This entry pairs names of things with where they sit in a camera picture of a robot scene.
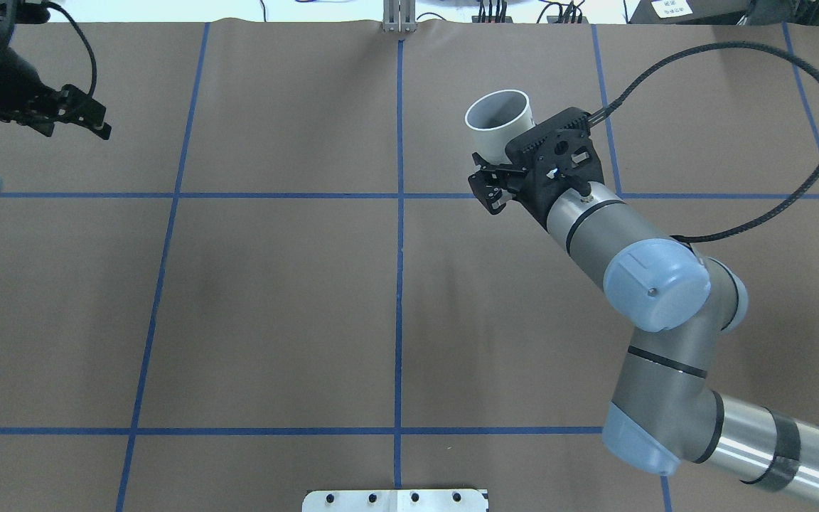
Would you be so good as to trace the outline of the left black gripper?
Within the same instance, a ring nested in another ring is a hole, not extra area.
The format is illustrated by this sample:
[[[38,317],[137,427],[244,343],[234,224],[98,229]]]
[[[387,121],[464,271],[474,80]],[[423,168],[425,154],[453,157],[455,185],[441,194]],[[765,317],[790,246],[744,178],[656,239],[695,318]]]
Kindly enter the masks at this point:
[[[0,69],[0,121],[31,127],[49,137],[56,123],[77,125],[103,140],[111,137],[105,106],[77,85],[63,85],[61,104],[55,88],[35,68]]]

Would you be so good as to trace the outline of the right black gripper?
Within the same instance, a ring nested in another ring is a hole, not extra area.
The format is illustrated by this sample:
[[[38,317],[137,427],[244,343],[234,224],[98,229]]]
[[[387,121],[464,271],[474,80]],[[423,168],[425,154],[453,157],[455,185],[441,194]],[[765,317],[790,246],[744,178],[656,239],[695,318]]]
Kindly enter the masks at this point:
[[[469,175],[469,188],[488,213],[500,214],[509,201],[520,202],[530,214],[549,213],[555,203],[555,181],[546,172],[491,163],[478,152],[472,153],[472,159],[480,173]]]

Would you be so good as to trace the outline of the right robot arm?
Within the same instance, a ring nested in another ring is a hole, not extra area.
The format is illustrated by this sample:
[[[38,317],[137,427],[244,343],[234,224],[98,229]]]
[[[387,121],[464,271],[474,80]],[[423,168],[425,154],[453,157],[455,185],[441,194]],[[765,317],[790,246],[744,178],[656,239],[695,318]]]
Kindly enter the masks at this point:
[[[667,236],[611,189],[552,169],[546,233],[634,326],[605,447],[670,476],[707,464],[744,485],[819,505],[819,427],[711,389],[719,337],[744,320],[744,283],[721,260]]]

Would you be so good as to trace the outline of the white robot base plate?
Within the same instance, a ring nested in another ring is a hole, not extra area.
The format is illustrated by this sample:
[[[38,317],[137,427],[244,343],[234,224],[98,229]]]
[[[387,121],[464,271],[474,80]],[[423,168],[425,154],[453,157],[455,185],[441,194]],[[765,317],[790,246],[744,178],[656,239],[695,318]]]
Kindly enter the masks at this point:
[[[302,511],[488,511],[478,489],[321,490],[306,494]]]

